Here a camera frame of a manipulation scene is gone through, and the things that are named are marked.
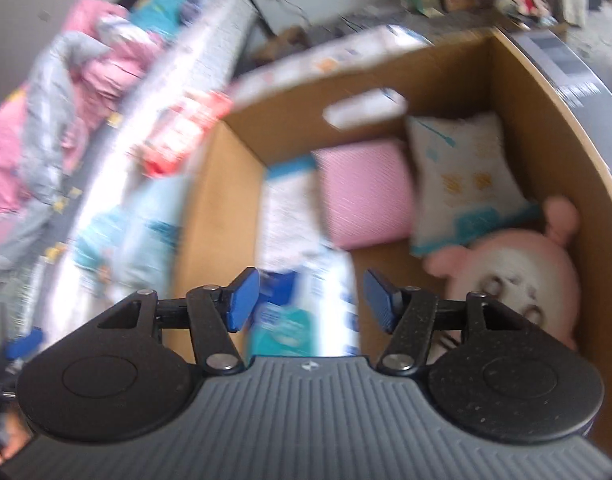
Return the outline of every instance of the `pink blanket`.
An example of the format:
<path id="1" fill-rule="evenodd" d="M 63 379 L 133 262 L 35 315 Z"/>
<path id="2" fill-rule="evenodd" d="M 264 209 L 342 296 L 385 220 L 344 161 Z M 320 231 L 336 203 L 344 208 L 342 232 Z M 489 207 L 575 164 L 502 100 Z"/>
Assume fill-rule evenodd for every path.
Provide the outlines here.
<path id="1" fill-rule="evenodd" d="M 108 14 L 126 17 L 128 10 L 101 0 L 79 0 L 68 13 L 62 31 L 79 30 L 98 39 L 96 24 Z M 71 73 L 76 118 L 62 139 L 63 172 L 71 174 L 86 151 L 89 134 L 114 110 L 121 96 L 147 72 L 162 51 L 162 40 L 121 41 L 111 52 Z M 0 106 L 0 213 L 19 211 L 27 198 L 18 176 L 21 138 L 26 119 L 25 89 L 13 92 Z"/>

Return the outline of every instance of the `floor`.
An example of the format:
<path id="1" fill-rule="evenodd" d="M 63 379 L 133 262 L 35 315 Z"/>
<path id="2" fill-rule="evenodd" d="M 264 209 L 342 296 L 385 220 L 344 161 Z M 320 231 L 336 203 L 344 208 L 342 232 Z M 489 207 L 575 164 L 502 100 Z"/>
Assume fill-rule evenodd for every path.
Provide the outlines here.
<path id="1" fill-rule="evenodd" d="M 589 13 L 584 28 L 572 28 L 566 42 L 612 92 L 612 4 Z"/>

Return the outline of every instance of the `pink plush toy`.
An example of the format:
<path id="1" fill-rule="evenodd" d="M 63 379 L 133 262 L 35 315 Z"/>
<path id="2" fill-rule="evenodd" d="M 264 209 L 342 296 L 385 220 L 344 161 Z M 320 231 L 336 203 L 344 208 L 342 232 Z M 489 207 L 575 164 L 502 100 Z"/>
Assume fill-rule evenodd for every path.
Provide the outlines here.
<path id="1" fill-rule="evenodd" d="M 544 202 L 546 233 L 508 229 L 476 241 L 469 249 L 449 246 L 423 263 L 429 274 L 448 278 L 446 298 L 463 300 L 486 292 L 575 349 L 579 279 L 565 247 L 579 229 L 579 213 L 567 198 Z M 431 352 L 438 357 L 438 352 Z"/>

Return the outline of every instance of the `ribbed gray surface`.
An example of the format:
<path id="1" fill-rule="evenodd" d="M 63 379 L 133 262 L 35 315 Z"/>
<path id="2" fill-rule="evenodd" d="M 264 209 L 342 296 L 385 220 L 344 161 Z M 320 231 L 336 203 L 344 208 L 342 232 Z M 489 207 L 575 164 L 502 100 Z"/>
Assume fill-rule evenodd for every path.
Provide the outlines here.
<path id="1" fill-rule="evenodd" d="M 361 357 L 257 358 L 207 381 L 165 428 L 115 446 L 40 436 L 4 471 L 13 480 L 582 480 L 610 478 L 612 463 L 581 437 L 512 447 L 470 436 L 415 382 Z"/>

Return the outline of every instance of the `pink cushion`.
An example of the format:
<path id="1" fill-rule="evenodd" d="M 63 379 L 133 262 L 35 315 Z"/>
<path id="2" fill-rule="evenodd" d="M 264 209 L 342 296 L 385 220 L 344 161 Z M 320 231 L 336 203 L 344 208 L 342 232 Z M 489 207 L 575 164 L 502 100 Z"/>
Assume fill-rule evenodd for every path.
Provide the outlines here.
<path id="1" fill-rule="evenodd" d="M 356 249 L 410 236 L 413 186 L 396 140 L 372 140 L 315 153 L 330 241 Z"/>

